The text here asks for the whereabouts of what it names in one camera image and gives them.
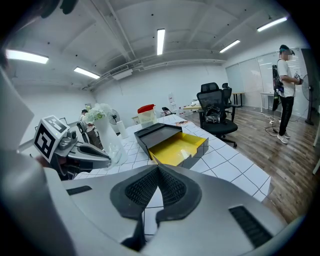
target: yellow box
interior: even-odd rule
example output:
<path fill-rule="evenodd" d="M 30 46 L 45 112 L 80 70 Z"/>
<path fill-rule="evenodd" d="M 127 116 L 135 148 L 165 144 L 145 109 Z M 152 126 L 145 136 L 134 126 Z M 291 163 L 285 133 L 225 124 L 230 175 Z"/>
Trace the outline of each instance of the yellow box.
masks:
<path fill-rule="evenodd" d="M 193 166 L 194 157 L 201 158 L 209 149 L 209 139 L 179 132 L 148 149 L 152 160 L 158 164 Z"/>

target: black pants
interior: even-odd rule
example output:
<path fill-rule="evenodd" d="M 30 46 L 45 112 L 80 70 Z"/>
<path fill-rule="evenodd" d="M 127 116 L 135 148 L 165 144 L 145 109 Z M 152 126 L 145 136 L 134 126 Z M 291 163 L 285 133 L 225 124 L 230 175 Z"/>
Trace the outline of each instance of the black pants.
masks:
<path fill-rule="evenodd" d="M 282 104 L 282 115 L 281 115 L 281 123 L 279 129 L 279 135 L 284 135 L 286 132 L 287 125 L 289 123 L 289 119 L 292 114 L 292 108 L 294 106 L 294 97 L 281 97 Z"/>

